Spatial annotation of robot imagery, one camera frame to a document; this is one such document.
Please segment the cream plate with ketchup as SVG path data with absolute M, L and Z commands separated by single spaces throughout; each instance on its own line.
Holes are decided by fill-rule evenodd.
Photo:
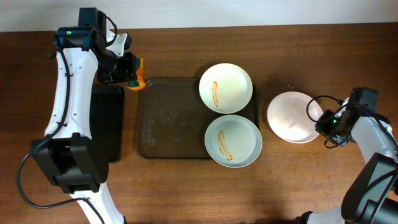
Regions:
M 207 69 L 200 78 L 198 89 L 204 104 L 221 114 L 242 110 L 253 93 L 248 73 L 232 63 L 219 63 Z

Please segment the pale green plate with ketchup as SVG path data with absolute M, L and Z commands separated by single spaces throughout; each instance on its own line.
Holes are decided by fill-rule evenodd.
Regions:
M 247 118 L 234 114 L 215 119 L 206 129 L 204 143 L 210 157 L 229 168 L 252 164 L 262 151 L 259 128 Z

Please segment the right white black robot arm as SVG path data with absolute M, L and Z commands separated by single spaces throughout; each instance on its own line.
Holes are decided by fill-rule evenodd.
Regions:
M 367 103 L 345 103 L 326 111 L 316 130 L 334 147 L 356 143 L 365 166 L 346 192 L 340 207 L 325 212 L 307 211 L 295 223 L 397 223 L 397 141 L 387 119 Z

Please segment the orange green sponge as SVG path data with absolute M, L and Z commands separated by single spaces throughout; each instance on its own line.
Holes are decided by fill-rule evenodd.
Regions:
M 146 83 L 145 83 L 144 77 L 143 77 L 143 74 L 144 74 L 144 59 L 143 58 L 136 58 L 135 64 L 134 64 L 134 72 L 136 75 L 136 79 L 130 80 L 127 84 L 127 88 L 132 91 L 140 91 L 146 86 Z

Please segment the pink white plate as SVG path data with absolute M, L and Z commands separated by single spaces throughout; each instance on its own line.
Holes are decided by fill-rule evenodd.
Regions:
M 315 122 L 307 115 L 307 105 L 311 99 L 297 91 L 277 95 L 267 109 L 271 130 L 281 139 L 295 144 L 316 139 L 319 133 L 315 130 Z

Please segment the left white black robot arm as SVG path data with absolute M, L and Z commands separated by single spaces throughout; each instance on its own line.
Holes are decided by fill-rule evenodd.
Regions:
M 63 28 L 54 35 L 55 100 L 45 137 L 32 142 L 48 181 L 79 203 L 91 223 L 125 223 L 107 186 L 121 153 L 124 89 L 144 87 L 143 59 L 129 51 L 129 34 Z

